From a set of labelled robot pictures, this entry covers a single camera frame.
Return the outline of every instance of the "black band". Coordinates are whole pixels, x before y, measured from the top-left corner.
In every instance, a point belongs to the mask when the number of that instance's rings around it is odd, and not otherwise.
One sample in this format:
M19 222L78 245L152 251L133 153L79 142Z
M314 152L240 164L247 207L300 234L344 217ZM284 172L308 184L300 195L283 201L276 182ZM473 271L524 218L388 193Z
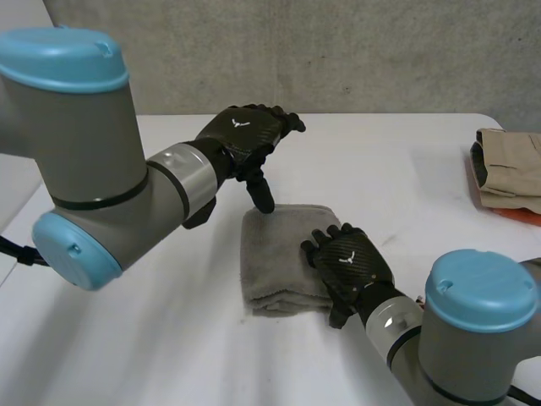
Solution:
M421 333L421 326L414 327L414 328L412 328L411 330L408 330L408 331L406 331L404 334L402 334L402 335L395 341L395 343L392 344L391 349L390 349L389 352L387 353L387 366L388 366L389 368L391 368L392 360L395 358L396 353L397 353L398 350L402 347L402 345L404 345L405 343L407 343L407 341L408 341L410 338L413 338L413 337L417 336L417 335L420 334L420 333Z
M161 173L166 175L166 177L171 181L171 183L177 190L178 195L180 196L180 200L183 201L183 207L184 207L183 221L186 220L189 215L189 200L188 200L188 195L186 195L186 190L184 190L183 184L180 183L177 177L173 175L169 169L167 169L160 163L154 162L154 161L148 161L146 164L149 167L153 167L156 171L160 171Z
M452 393L447 392L442 387L439 387L432 379L430 378L429 374L426 373L426 371L423 369L423 366L419 363L419 369L421 370L421 373L423 374L424 379L426 382L429 383L429 385L434 389L435 392L443 396L444 398L448 398L452 402L458 403L458 404L464 404L466 406L495 406L496 404L500 404L505 400L507 397L507 393L504 393L499 398L492 399L492 400L467 400L464 398L459 398L456 395L453 395Z
M51 199L52 199L52 202L56 206L62 207L63 209L66 209L66 210L104 209L106 207L119 205L120 203L124 203L124 201L133 199L136 195L141 193L146 188L146 185L148 183L149 183L149 171L147 169L143 180L141 180L138 184L136 184L132 189L128 190L127 192L122 193L121 195L116 195L113 197L108 197L106 199L93 200L93 201L68 201L68 200L58 199L57 197L54 197L54 196L51 196Z

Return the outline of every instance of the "light blue joint cap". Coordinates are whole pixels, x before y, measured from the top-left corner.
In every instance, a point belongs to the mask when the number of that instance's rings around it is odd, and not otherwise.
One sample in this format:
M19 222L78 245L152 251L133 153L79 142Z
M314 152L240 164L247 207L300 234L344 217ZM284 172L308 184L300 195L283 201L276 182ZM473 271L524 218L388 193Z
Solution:
M538 310L538 286L522 265L495 252L452 251L426 282L426 300L443 321L469 332L508 332Z
M41 216L32 239L52 269L84 290L98 290L122 275L118 262L99 242L58 214Z
M102 93L128 83L120 46L107 34L30 28L0 35L0 74L44 91Z

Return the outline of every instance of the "black cable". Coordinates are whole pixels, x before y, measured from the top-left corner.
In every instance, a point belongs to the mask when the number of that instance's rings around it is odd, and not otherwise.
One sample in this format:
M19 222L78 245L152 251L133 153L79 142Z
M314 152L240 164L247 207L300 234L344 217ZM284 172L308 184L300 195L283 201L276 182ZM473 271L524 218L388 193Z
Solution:
M528 404L529 406L541 406L541 400L534 398L532 395L527 394L522 389L519 389L518 387L514 387L512 385L509 388L507 396L509 398L516 399L524 404Z
M19 264L49 266L37 249L28 245L21 247L0 235L0 253L17 258Z

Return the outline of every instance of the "orange fabric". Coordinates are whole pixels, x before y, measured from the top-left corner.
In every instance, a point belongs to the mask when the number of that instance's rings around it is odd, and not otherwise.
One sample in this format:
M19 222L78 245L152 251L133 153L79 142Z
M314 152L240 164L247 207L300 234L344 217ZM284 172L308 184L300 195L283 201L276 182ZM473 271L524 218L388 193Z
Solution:
M541 215L528 209L491 209L500 216L541 227Z

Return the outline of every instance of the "white logo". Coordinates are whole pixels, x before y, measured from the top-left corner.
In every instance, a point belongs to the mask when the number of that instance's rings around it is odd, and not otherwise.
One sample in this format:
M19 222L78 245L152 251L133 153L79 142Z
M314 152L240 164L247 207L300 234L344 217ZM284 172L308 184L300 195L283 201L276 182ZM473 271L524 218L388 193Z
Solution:
M233 125L235 126L235 128L244 127L245 125L250 125L250 123L237 123L234 118L231 121L233 122Z
M349 264L353 265L353 258L355 258L355 251L352 251L351 258L347 258L346 260L341 260L341 259L338 259L338 260L340 262L346 262L346 263L349 263Z

